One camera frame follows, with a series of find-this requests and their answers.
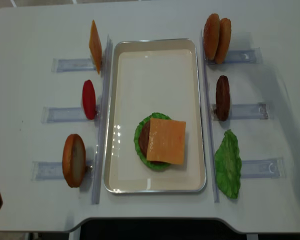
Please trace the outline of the sesame bun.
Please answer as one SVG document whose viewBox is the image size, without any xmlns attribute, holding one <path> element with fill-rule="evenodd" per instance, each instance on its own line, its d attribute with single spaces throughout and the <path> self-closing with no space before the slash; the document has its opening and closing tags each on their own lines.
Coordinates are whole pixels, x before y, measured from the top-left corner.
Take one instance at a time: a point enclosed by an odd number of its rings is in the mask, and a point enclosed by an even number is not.
<svg viewBox="0 0 300 240">
<path fill-rule="evenodd" d="M 216 64 L 222 64 L 227 56 L 231 41 L 232 25 L 228 18 L 220 20 L 219 41 L 214 61 Z"/>
<path fill-rule="evenodd" d="M 203 30 L 203 47 L 208 60 L 215 58 L 220 35 L 220 19 L 217 13 L 212 13 L 206 20 Z"/>
</svg>

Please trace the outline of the brown meat patty on burger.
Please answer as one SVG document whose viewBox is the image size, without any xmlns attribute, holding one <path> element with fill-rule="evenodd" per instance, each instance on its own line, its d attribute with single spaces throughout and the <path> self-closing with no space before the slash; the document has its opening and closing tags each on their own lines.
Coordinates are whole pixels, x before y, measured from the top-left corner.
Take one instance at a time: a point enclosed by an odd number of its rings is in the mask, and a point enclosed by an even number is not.
<svg viewBox="0 0 300 240">
<path fill-rule="evenodd" d="M 147 151 L 148 151 L 150 124 L 151 124 L 151 121 L 149 120 L 143 125 L 140 135 L 139 135 L 139 138 L 138 138 L 138 144 L 139 144 L 141 153 L 145 158 L 147 157 Z"/>
</svg>

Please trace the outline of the cheese slice on burger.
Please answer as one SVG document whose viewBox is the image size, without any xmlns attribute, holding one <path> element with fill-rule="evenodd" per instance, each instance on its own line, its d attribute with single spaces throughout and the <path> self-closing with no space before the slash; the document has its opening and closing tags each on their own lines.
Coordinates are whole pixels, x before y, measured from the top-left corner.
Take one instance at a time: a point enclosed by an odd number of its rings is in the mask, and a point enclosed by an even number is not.
<svg viewBox="0 0 300 240">
<path fill-rule="evenodd" d="M 146 159 L 182 165 L 185 159 L 186 122 L 151 118 Z"/>
</svg>

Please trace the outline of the green lettuce leaf on burger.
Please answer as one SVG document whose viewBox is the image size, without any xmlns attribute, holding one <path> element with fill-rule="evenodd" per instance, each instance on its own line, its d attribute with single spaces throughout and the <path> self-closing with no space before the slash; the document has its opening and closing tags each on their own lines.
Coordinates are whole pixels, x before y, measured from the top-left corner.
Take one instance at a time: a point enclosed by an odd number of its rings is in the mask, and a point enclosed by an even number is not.
<svg viewBox="0 0 300 240">
<path fill-rule="evenodd" d="M 140 136 L 142 135 L 142 130 L 144 126 L 146 126 L 147 131 L 149 132 L 150 130 L 150 119 L 155 118 L 155 119 L 161 119 L 161 120 L 171 120 L 171 118 L 163 113 L 160 112 L 153 112 L 151 115 L 148 117 L 144 118 L 136 127 L 135 133 L 134 133 L 134 147 L 137 155 L 139 156 L 140 160 L 151 170 L 154 171 L 163 171 L 167 169 L 171 164 L 166 163 L 166 162 L 161 162 L 161 161 L 148 161 L 145 154 L 142 151 L 141 144 L 140 144 Z"/>
</svg>

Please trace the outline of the upright red tomato slice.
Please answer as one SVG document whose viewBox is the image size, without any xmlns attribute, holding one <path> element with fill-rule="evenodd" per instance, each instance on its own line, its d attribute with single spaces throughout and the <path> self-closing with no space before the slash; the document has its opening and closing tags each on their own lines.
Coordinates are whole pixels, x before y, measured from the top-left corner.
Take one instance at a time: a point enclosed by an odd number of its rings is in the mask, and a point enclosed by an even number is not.
<svg viewBox="0 0 300 240">
<path fill-rule="evenodd" d="M 96 94 L 92 81 L 86 80 L 82 88 L 82 106 L 85 116 L 89 120 L 94 120 L 97 114 Z"/>
</svg>

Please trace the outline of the upright brown meat patty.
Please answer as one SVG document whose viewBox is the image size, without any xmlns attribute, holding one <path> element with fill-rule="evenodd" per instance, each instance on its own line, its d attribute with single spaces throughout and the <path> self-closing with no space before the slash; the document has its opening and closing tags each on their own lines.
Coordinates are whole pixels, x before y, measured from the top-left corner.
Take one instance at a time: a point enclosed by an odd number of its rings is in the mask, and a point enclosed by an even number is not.
<svg viewBox="0 0 300 240">
<path fill-rule="evenodd" d="M 230 86 L 228 77 L 221 75 L 216 84 L 215 113 L 220 121 L 226 121 L 230 112 Z"/>
</svg>

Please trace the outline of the upright green lettuce leaf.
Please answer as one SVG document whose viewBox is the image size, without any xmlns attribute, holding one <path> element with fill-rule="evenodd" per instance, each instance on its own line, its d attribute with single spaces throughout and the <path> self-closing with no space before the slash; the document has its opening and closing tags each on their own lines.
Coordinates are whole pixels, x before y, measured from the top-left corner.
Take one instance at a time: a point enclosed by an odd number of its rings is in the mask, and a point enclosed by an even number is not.
<svg viewBox="0 0 300 240">
<path fill-rule="evenodd" d="M 237 199 L 241 188 L 242 160 L 237 136 L 228 129 L 214 154 L 216 183 L 230 199 Z"/>
</svg>

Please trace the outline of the upright cheese slice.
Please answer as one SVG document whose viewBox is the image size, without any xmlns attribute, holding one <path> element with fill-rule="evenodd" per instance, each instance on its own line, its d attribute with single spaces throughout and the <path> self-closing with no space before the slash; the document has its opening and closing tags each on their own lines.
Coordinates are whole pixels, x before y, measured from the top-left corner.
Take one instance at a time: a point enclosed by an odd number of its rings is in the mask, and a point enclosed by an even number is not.
<svg viewBox="0 0 300 240">
<path fill-rule="evenodd" d="M 92 60 L 96 67 L 96 71 L 98 74 L 101 72 L 102 65 L 102 45 L 99 37 L 99 33 L 97 30 L 97 26 L 95 21 L 93 20 L 90 27 L 90 37 L 89 37 L 89 49 L 92 56 Z"/>
</svg>

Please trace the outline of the clear holder under tomato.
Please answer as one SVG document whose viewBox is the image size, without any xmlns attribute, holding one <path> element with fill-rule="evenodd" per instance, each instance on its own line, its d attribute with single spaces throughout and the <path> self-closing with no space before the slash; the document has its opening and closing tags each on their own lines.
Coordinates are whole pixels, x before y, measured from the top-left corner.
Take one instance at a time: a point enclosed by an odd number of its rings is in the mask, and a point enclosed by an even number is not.
<svg viewBox="0 0 300 240">
<path fill-rule="evenodd" d="M 90 121 L 81 107 L 43 107 L 41 123 L 71 123 Z"/>
</svg>

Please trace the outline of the clear holder under cheese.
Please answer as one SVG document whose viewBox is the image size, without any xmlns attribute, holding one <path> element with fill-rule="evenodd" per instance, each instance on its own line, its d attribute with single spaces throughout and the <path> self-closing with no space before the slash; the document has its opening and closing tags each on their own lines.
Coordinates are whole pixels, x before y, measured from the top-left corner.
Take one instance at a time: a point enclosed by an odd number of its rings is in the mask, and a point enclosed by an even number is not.
<svg viewBox="0 0 300 240">
<path fill-rule="evenodd" d="M 53 73 L 95 71 L 96 67 L 90 58 L 62 59 L 54 58 L 51 71 Z"/>
</svg>

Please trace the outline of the clear holder under lettuce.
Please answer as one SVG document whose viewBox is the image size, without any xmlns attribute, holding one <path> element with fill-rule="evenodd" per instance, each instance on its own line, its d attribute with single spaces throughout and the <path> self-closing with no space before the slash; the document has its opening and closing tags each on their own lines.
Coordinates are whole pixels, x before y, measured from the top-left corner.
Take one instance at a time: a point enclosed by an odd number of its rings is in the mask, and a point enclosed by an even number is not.
<svg viewBox="0 0 300 240">
<path fill-rule="evenodd" d="M 242 179 L 276 179 L 285 177 L 286 170 L 282 157 L 242 161 Z"/>
</svg>

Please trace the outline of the white rectangular metal tray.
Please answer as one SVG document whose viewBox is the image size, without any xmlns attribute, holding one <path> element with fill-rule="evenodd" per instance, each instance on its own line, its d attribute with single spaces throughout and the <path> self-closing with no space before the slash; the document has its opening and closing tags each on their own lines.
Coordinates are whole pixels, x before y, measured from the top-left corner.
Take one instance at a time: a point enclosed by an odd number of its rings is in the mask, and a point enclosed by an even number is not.
<svg viewBox="0 0 300 240">
<path fill-rule="evenodd" d="M 197 48 L 187 38 L 123 41 L 113 53 L 104 185 L 113 194 L 192 193 L 207 181 Z M 151 164 L 137 128 L 153 113 L 186 123 L 184 163 Z"/>
</svg>

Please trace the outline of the upright bun slice left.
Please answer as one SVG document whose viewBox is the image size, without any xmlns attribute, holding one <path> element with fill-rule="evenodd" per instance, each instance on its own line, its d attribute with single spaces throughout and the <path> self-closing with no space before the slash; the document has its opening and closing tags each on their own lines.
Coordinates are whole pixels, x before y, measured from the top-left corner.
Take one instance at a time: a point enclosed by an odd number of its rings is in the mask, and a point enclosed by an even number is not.
<svg viewBox="0 0 300 240">
<path fill-rule="evenodd" d="M 70 134 L 64 144 L 62 173 L 71 188 L 80 187 L 86 172 L 86 149 L 82 138 Z"/>
</svg>

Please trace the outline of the clear holder under patty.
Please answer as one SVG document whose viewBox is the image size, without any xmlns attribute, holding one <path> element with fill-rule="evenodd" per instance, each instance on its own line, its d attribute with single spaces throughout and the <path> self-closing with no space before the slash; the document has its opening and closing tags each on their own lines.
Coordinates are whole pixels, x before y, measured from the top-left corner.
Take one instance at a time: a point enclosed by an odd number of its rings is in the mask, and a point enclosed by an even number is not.
<svg viewBox="0 0 300 240">
<path fill-rule="evenodd" d="M 233 104 L 226 120 L 267 120 L 268 106 L 264 102 L 253 104 Z"/>
</svg>

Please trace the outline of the clear holder under bun slice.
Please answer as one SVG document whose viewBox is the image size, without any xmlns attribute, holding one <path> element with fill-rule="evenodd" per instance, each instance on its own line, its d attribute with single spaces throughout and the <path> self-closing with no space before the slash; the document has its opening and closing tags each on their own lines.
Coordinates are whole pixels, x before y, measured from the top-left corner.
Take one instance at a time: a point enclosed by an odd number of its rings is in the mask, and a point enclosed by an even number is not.
<svg viewBox="0 0 300 240">
<path fill-rule="evenodd" d="M 32 181 L 65 180 L 61 162 L 33 161 L 31 167 Z"/>
</svg>

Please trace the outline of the left long clear rail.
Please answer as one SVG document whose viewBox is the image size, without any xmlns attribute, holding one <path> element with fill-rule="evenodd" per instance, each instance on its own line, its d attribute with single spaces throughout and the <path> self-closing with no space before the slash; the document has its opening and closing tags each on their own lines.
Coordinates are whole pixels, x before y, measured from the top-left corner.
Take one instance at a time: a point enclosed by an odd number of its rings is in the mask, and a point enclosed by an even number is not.
<svg viewBox="0 0 300 240">
<path fill-rule="evenodd" d="M 111 96 L 111 72 L 112 72 L 112 56 L 113 56 L 113 42 L 110 37 L 107 37 L 107 43 L 103 58 L 103 85 L 102 98 L 99 110 L 99 127 L 97 150 L 94 159 L 93 168 L 93 186 L 91 195 L 91 204 L 98 205 L 100 203 L 101 183 L 102 183 L 102 169 L 103 161 L 106 156 L 106 143 L 108 137 L 109 127 L 109 105 Z"/>
</svg>

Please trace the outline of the long clear rail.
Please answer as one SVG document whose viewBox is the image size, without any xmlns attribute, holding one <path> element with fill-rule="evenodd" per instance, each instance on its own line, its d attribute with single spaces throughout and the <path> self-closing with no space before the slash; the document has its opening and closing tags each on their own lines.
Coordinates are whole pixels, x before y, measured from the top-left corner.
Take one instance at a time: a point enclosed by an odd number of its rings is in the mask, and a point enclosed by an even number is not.
<svg viewBox="0 0 300 240">
<path fill-rule="evenodd" d="M 111 72 L 112 72 L 112 56 L 113 56 L 113 42 L 110 37 L 107 37 L 107 43 L 103 58 L 103 85 L 102 98 L 99 110 L 99 127 L 97 150 L 94 159 L 93 168 L 93 186 L 91 195 L 91 204 L 98 205 L 100 203 L 101 183 L 102 183 L 102 169 L 103 161 L 106 156 L 106 143 L 108 137 L 109 127 L 109 105 L 111 96 Z"/>
<path fill-rule="evenodd" d="M 206 124 L 207 124 L 207 135 L 209 144 L 209 155 L 210 155 L 210 168 L 211 168 L 211 179 L 212 179 L 212 190 L 214 203 L 220 202 L 220 193 L 217 186 L 216 180 L 216 169 L 215 169 L 215 148 L 214 148 L 214 136 L 212 126 L 212 114 L 210 110 L 210 99 L 209 99 L 209 84 L 207 79 L 207 61 L 204 50 L 204 31 L 200 31 L 200 54 L 202 64 L 202 77 L 203 77 L 203 92 L 205 97 L 205 113 L 206 113 Z"/>
</svg>

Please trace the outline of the right long clear rail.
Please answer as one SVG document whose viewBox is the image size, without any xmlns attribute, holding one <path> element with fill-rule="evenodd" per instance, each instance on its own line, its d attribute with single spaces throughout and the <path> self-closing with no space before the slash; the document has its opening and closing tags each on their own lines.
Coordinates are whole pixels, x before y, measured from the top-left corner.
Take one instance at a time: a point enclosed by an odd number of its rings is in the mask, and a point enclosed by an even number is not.
<svg viewBox="0 0 300 240">
<path fill-rule="evenodd" d="M 220 193 L 217 186 L 216 180 L 216 169 L 215 169 L 215 148 L 214 148 L 214 136 L 212 126 L 212 114 L 210 110 L 210 99 L 209 99 L 209 84 L 207 79 L 207 61 L 204 50 L 204 31 L 200 31 L 200 54 L 202 64 L 202 77 L 203 77 L 203 92 L 205 97 L 205 113 L 206 113 L 206 124 L 207 124 L 207 135 L 209 144 L 209 155 L 210 155 L 210 168 L 211 168 L 211 179 L 212 179 L 212 190 L 214 203 L 220 202 Z"/>
</svg>

